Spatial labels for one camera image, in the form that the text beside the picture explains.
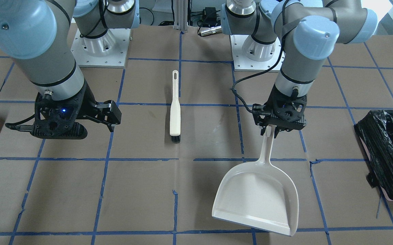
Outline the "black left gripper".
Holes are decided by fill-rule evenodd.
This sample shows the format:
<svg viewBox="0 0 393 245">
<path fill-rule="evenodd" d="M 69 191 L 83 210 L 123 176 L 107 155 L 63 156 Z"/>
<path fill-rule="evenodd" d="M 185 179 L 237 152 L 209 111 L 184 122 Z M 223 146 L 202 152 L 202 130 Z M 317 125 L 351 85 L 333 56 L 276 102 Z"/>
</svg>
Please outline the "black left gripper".
<svg viewBox="0 0 393 245">
<path fill-rule="evenodd" d="M 268 125 L 273 127 L 274 138 L 280 131 L 302 130 L 307 121 L 304 109 L 307 96 L 299 96 L 299 87 L 294 86 L 285 95 L 276 86 L 273 87 L 264 104 L 253 104 L 253 119 L 260 127 L 260 135 L 265 135 Z"/>
</svg>

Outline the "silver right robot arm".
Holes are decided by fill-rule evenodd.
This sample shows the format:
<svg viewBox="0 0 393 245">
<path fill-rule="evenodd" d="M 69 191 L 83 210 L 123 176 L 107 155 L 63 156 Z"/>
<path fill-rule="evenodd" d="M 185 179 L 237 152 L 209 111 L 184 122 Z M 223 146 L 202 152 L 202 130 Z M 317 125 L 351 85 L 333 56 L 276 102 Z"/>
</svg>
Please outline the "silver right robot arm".
<svg viewBox="0 0 393 245">
<path fill-rule="evenodd" d="M 87 119 L 109 131 L 121 123 L 112 100 L 99 103 L 67 44 L 72 19 L 90 55 L 118 48 L 111 29 L 140 25 L 138 0 L 0 0 L 0 49 L 37 88 L 32 116 L 5 127 L 37 138 L 81 140 Z"/>
</svg>

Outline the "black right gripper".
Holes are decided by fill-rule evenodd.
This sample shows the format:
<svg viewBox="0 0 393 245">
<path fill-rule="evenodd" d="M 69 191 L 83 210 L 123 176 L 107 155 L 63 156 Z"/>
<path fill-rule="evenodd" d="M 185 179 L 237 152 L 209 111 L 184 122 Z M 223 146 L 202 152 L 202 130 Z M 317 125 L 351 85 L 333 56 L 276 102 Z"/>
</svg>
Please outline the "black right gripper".
<svg viewBox="0 0 393 245">
<path fill-rule="evenodd" d="M 121 123 L 122 113 L 113 100 L 98 104 L 86 81 L 81 90 L 69 99 L 55 101 L 38 93 L 35 99 L 35 120 L 30 134 L 37 138 L 81 140 L 86 128 L 77 119 L 95 118 L 110 132 Z"/>
</svg>

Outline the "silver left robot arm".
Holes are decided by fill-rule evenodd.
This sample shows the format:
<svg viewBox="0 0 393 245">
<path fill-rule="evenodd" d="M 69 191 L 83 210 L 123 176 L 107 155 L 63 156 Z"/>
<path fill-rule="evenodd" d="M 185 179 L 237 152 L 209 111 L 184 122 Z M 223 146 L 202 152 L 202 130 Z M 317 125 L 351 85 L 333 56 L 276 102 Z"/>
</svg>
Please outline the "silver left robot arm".
<svg viewBox="0 0 393 245">
<path fill-rule="evenodd" d="M 300 0 L 228 0 L 221 7 L 221 26 L 227 35 L 248 35 L 256 44 L 271 46 L 280 40 L 281 63 L 277 79 L 264 104 L 253 104 L 254 122 L 264 134 L 302 130 L 307 94 L 337 43 L 370 39 L 377 29 L 375 11 L 359 0 L 324 0 L 308 7 Z"/>
</svg>

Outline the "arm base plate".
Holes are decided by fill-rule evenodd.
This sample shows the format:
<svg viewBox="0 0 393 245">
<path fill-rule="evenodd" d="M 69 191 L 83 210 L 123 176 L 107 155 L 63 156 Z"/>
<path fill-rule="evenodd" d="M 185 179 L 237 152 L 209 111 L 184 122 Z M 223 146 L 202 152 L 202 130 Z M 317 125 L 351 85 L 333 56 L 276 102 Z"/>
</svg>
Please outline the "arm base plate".
<svg viewBox="0 0 393 245">
<path fill-rule="evenodd" d="M 230 43 L 235 71 L 265 71 L 276 63 L 281 50 L 279 38 L 263 45 L 250 35 L 231 35 Z"/>
<path fill-rule="evenodd" d="M 97 39 L 81 38 L 76 32 L 71 51 L 81 68 L 125 68 L 131 29 L 109 29 Z"/>
</svg>

